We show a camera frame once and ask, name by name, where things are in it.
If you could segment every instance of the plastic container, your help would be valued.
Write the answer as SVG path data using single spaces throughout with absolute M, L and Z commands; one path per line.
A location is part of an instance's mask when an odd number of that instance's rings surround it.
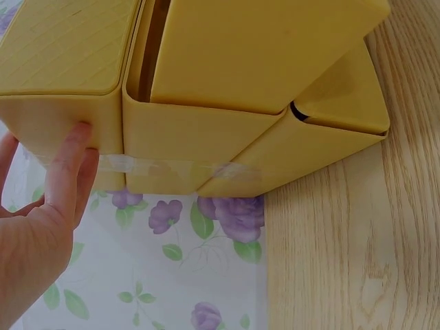
M 138 0 L 25 1 L 0 45 L 0 118 L 47 165 L 78 121 L 122 154 L 121 86 Z M 96 188 L 123 188 L 101 164 Z

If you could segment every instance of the finger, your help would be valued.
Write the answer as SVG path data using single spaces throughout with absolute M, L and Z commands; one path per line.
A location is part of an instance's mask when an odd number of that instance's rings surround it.
M 41 196 L 38 201 L 35 201 L 31 204 L 28 204 L 27 206 L 21 208 L 20 210 L 13 212 L 12 216 L 16 217 L 16 216 L 27 216 L 29 214 L 30 211 L 32 211 L 35 208 L 39 208 L 40 206 L 42 206 L 44 204 L 44 195 Z
M 90 137 L 91 126 L 77 124 L 61 145 L 46 174 L 45 203 L 64 220 L 74 220 L 76 177 Z
M 9 132 L 0 140 L 0 202 L 6 177 L 8 176 L 18 145 L 17 139 Z
M 87 149 L 84 154 L 78 179 L 77 179 L 77 198 L 74 228 L 78 227 L 83 217 L 87 201 L 89 200 L 91 188 L 95 182 L 96 172 L 98 171 L 99 152 L 96 149 Z

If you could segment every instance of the clear tape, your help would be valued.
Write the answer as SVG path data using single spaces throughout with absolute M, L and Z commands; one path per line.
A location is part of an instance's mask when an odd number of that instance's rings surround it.
M 51 158 L 35 156 L 44 167 L 47 167 Z M 158 176 L 167 172 L 178 173 L 185 178 L 197 173 L 205 173 L 211 177 L 234 178 L 243 181 L 252 181 L 259 177 L 260 171 L 249 166 L 234 163 L 195 162 L 169 159 L 139 159 L 128 155 L 100 155 L 98 170 L 100 172 L 126 173 L 139 176 Z

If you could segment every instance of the box lid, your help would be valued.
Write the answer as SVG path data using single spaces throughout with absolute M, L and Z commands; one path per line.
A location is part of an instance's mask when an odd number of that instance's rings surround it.
M 280 113 L 389 9 L 387 0 L 171 1 L 150 100 Z
M 390 126 L 380 84 L 363 42 L 303 91 L 294 106 L 299 111 L 297 116 L 310 124 L 376 135 Z
M 0 96 L 114 90 L 138 3 L 25 1 L 0 43 Z

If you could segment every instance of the green leaf print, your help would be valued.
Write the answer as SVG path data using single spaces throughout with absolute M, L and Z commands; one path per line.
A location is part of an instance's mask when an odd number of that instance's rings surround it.
M 60 290 L 58 290 L 55 283 L 52 284 L 43 294 L 43 300 L 47 308 L 51 311 L 60 305 Z
M 133 206 L 133 209 L 134 209 L 134 211 L 139 212 L 139 211 L 145 210 L 146 208 L 148 208 L 148 206 L 149 206 L 149 204 L 146 201 L 141 200 L 138 205 Z
M 122 230 L 127 230 L 133 223 L 134 211 L 132 208 L 127 207 L 126 209 L 118 208 L 116 210 L 116 222 L 121 227 Z
M 97 190 L 96 191 L 96 194 L 99 196 L 99 197 L 107 197 L 107 193 L 105 192 L 105 191 L 101 191 L 101 190 Z
M 11 206 L 8 208 L 8 211 L 11 212 L 11 213 L 14 213 L 14 212 L 16 212 L 16 211 L 18 211 L 18 210 L 19 210 L 19 208 L 17 208 L 16 205 L 11 205 Z
M 133 301 L 133 294 L 130 292 L 121 292 L 118 294 L 119 299 L 124 303 L 131 303 Z
M 201 239 L 207 239 L 214 231 L 214 221 L 201 214 L 196 202 L 192 204 L 190 218 L 194 232 Z
M 154 297 L 152 294 L 141 294 L 139 296 L 139 300 L 145 304 L 151 304 L 156 301 L 156 297 Z
M 166 244 L 162 246 L 165 256 L 172 261 L 181 261 L 183 257 L 182 249 L 175 244 Z
M 91 204 L 90 204 L 90 211 L 94 211 L 98 208 L 99 206 L 99 199 L 95 199 Z
M 247 314 L 243 315 L 243 317 L 240 320 L 240 325 L 243 329 L 248 330 L 250 326 L 250 319 Z
M 35 188 L 34 192 L 32 193 L 32 202 L 38 201 L 41 196 L 44 194 L 44 186 L 38 186 Z
M 71 251 L 69 266 L 72 266 L 80 257 L 81 252 L 83 252 L 84 243 L 74 242 L 74 248 Z
M 159 322 L 152 321 L 151 324 L 155 327 L 156 330 L 165 330 L 165 326 L 160 324 Z
M 138 327 L 140 325 L 140 319 L 139 319 L 139 313 L 136 312 L 133 316 L 133 324 L 135 327 Z
M 70 290 L 64 290 L 64 298 L 67 309 L 77 318 L 81 320 L 90 318 L 89 309 L 79 295 Z
M 247 244 L 234 241 L 234 250 L 247 263 L 259 263 L 261 260 L 261 245 L 259 242 Z
M 136 296 L 139 296 L 142 293 L 142 290 L 144 287 L 142 286 L 141 282 L 136 282 Z

